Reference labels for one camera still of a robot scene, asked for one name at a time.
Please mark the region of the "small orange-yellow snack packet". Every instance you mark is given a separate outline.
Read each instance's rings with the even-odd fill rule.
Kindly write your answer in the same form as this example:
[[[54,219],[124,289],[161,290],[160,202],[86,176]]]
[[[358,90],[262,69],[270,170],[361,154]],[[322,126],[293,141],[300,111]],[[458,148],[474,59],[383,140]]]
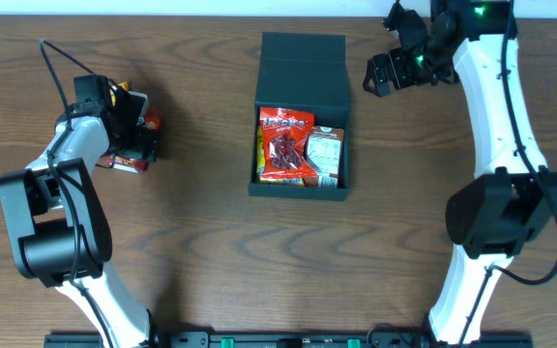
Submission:
[[[131,83],[129,81],[123,81],[116,85],[109,86],[110,97],[114,106],[119,102],[123,102],[129,96],[130,87]]]

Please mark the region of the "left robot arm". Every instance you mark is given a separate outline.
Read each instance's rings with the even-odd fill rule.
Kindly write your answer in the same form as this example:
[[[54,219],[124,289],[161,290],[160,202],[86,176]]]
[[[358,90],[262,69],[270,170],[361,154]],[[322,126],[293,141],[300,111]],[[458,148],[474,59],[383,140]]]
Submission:
[[[158,347],[151,312],[126,288],[111,261],[110,228],[91,174],[99,159],[129,148],[146,95],[102,75],[74,81],[76,101],[54,137],[24,169],[0,177],[0,202],[15,266],[74,302],[103,347]]]

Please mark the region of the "red Hacks candy bag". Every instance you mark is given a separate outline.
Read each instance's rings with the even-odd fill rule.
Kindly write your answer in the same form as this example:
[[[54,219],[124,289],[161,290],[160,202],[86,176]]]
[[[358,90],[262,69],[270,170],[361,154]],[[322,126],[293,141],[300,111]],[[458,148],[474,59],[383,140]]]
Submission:
[[[262,179],[304,179],[315,175],[304,155],[314,120],[314,114],[306,111],[260,108],[264,151]]]

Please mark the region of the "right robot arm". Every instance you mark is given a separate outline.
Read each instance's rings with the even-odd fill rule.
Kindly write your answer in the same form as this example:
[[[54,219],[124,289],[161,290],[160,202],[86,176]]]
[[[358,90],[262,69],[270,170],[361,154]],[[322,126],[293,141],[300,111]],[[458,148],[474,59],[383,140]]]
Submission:
[[[434,1],[429,19],[394,3],[384,27],[399,45],[367,63],[363,87],[392,90],[460,84],[475,146],[473,181],[446,205],[452,260],[440,296],[415,333],[372,328],[373,346],[529,347],[526,333],[483,333],[496,283],[541,230],[557,227],[557,172],[532,131],[518,68],[511,1]]]

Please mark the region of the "red Hello Panda box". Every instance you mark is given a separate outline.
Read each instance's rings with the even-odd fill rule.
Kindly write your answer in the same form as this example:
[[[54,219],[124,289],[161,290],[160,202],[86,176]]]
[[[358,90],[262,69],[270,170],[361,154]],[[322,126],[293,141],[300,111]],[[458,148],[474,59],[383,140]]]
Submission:
[[[146,171],[149,163],[156,161],[160,151],[161,121],[161,114],[156,108],[150,107],[144,116],[138,118],[129,147],[109,155],[102,168],[113,168],[131,173]]]

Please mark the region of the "black storage box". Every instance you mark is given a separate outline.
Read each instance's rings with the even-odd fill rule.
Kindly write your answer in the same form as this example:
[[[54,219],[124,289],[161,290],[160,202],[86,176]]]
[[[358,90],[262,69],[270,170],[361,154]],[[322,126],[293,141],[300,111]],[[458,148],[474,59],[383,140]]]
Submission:
[[[343,201],[350,193],[351,90],[342,35],[265,32],[254,98],[259,125],[262,107],[308,111],[319,126],[344,130],[336,188],[297,188],[256,182],[256,157],[251,158],[249,195]]]

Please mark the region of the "brown Pocky box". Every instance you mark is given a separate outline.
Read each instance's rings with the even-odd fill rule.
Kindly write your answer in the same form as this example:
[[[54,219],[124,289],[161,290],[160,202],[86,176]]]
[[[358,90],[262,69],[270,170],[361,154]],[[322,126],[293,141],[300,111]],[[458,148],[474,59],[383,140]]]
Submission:
[[[304,179],[306,187],[336,189],[344,130],[314,126],[308,135],[306,160],[315,175]]]

